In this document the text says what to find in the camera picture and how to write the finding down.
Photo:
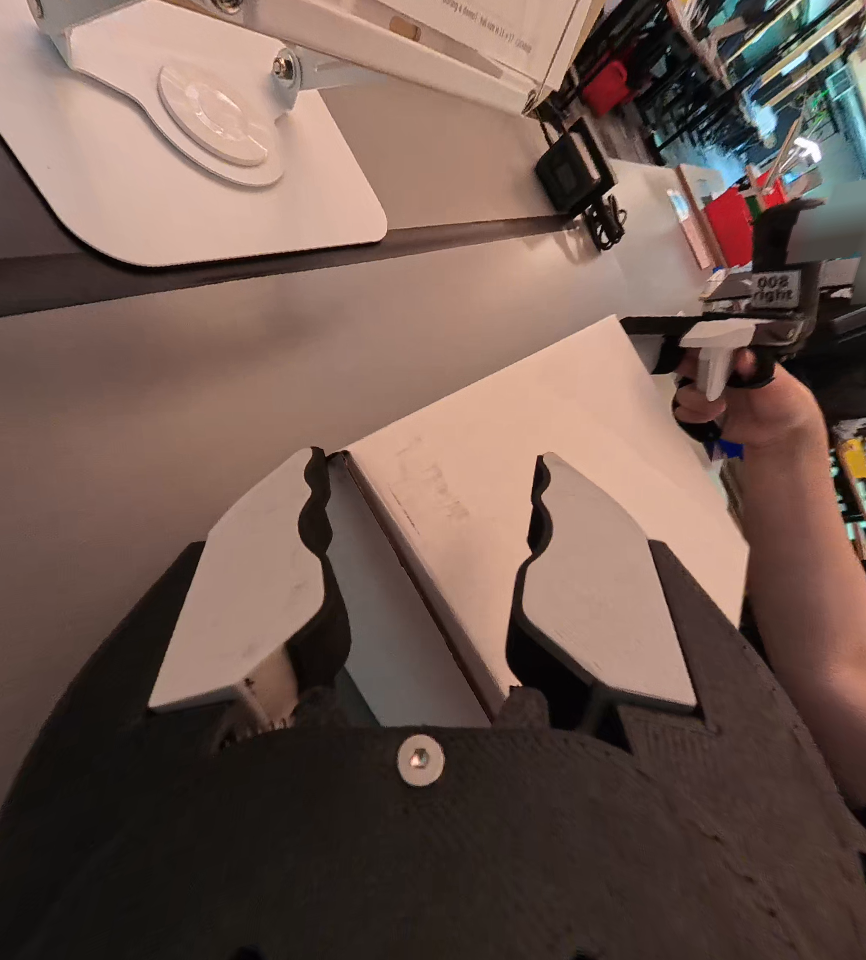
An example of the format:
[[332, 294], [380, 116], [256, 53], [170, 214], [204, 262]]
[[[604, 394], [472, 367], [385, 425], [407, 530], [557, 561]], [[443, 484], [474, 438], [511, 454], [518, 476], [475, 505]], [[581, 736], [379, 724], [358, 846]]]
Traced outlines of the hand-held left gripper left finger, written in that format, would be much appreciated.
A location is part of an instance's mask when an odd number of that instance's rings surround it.
[[330, 689], [352, 646], [329, 558], [331, 480], [319, 447], [298, 450], [217, 521], [151, 690], [157, 714], [236, 703], [259, 732], [292, 726]]

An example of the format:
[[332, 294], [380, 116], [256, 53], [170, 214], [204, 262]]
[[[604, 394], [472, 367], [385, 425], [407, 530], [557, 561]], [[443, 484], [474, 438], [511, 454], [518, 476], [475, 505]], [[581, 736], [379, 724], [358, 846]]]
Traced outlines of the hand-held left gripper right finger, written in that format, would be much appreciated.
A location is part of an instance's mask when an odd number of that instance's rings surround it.
[[620, 706], [694, 715], [698, 696], [637, 521], [552, 452], [536, 459], [531, 505], [506, 659], [543, 695], [551, 726], [622, 739]]

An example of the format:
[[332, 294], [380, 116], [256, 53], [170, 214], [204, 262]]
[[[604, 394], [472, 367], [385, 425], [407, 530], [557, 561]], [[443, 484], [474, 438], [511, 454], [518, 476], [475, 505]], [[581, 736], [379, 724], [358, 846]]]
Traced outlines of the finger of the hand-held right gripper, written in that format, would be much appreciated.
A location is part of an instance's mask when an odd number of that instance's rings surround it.
[[680, 340], [702, 321], [702, 316], [627, 316], [620, 319], [620, 325], [631, 338], [661, 337]]

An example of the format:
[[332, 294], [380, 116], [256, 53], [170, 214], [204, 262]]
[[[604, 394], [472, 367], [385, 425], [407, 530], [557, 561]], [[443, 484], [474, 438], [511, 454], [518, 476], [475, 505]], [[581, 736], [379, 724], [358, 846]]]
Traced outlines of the white cardboard mailer box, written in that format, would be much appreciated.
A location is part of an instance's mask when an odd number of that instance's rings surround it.
[[748, 547], [674, 422], [672, 389], [610, 317], [329, 459], [346, 670], [380, 725], [487, 726], [516, 683], [511, 596], [547, 452], [665, 542], [738, 624]]

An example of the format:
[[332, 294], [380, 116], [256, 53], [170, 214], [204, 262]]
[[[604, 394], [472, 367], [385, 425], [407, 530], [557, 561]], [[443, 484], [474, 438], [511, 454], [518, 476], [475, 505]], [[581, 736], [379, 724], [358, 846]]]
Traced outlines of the person's right forearm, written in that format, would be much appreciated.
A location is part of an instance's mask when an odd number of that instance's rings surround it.
[[855, 807], [866, 806], [866, 573], [824, 437], [744, 440], [749, 594], [770, 665]]

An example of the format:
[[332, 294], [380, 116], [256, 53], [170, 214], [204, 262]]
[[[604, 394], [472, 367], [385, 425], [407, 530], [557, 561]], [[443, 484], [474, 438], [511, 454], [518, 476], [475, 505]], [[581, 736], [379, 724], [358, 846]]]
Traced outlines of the red box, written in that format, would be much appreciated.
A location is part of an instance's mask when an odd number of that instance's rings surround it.
[[745, 267], [753, 256], [753, 226], [766, 210], [786, 203], [785, 185], [778, 181], [763, 198], [747, 197], [739, 184], [704, 207], [704, 214], [727, 267]]

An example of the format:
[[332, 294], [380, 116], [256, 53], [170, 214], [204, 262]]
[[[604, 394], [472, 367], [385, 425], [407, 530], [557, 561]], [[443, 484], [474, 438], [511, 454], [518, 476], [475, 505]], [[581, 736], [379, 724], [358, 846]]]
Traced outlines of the person's right hand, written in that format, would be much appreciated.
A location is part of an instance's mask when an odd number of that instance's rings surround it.
[[742, 447], [743, 460], [786, 464], [808, 456], [827, 459], [827, 431], [818, 402], [782, 366], [764, 386], [727, 387], [715, 400], [699, 385], [699, 354], [679, 364], [674, 416], [682, 426], [716, 426], [721, 440]]

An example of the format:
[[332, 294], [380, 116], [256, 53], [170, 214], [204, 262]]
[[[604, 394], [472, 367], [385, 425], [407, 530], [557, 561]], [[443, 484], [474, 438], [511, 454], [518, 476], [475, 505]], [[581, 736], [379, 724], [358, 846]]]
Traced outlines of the black power adapter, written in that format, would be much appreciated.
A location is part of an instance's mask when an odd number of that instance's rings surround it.
[[571, 218], [602, 217], [616, 177], [587, 119], [575, 120], [535, 164], [535, 175], [553, 208]]

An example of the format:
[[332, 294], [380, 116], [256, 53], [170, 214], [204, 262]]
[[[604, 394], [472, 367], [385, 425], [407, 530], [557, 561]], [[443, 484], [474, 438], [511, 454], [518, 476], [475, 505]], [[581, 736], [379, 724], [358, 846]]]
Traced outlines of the white document stand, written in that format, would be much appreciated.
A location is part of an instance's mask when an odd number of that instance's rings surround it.
[[67, 231], [109, 258], [172, 268], [552, 215], [525, 118], [389, 78], [302, 92], [269, 123], [278, 180], [230, 182], [69, 68], [26, 2], [0, 2], [0, 137]]

